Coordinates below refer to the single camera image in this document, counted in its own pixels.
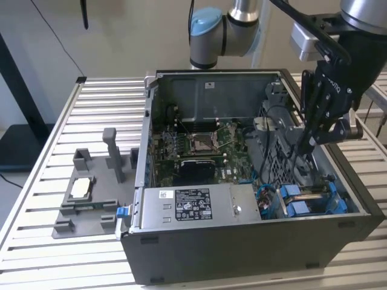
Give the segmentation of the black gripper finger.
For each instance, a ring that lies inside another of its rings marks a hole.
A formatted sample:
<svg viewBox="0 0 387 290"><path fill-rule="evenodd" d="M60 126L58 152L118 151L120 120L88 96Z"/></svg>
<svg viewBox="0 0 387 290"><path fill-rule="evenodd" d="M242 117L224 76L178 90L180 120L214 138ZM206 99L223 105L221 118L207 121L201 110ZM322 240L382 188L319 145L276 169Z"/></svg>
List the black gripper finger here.
<svg viewBox="0 0 387 290"><path fill-rule="evenodd" d="M345 140L360 139L363 137L363 128L358 120L351 126L345 118L328 122L328 126L316 126L314 118L304 119L304 153L312 153L319 145L341 143Z"/></svg>
<svg viewBox="0 0 387 290"><path fill-rule="evenodd" d="M304 130L298 140L298 154L305 155L312 151L310 139L314 134L316 122L316 95L314 85L314 73L310 70L302 72L301 81L301 113L304 115Z"/></svg>

